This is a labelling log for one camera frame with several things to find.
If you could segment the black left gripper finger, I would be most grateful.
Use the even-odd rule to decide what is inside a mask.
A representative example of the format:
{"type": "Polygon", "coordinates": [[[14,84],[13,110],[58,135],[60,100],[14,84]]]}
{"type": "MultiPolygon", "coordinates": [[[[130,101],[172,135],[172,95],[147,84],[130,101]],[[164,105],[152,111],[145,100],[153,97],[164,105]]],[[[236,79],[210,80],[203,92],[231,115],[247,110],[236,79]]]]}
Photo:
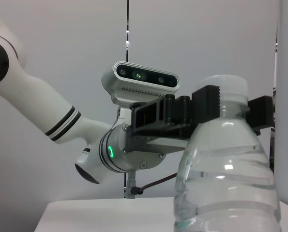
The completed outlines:
{"type": "Polygon", "coordinates": [[[262,96],[248,102],[247,123],[254,132],[274,126],[274,107],[271,96],[262,96]]]}

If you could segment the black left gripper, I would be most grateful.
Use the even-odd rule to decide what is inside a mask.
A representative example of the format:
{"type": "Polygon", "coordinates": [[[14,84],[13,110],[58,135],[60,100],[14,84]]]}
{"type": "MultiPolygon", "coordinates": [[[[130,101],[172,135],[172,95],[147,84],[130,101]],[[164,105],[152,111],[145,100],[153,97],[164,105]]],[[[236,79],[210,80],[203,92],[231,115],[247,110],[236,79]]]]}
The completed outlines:
{"type": "Polygon", "coordinates": [[[208,85],[192,93],[192,96],[160,97],[150,102],[131,104],[130,148],[145,152],[157,152],[150,144],[165,139],[161,153],[180,150],[175,142],[190,139],[190,127],[220,116],[220,87],[208,85]]]}

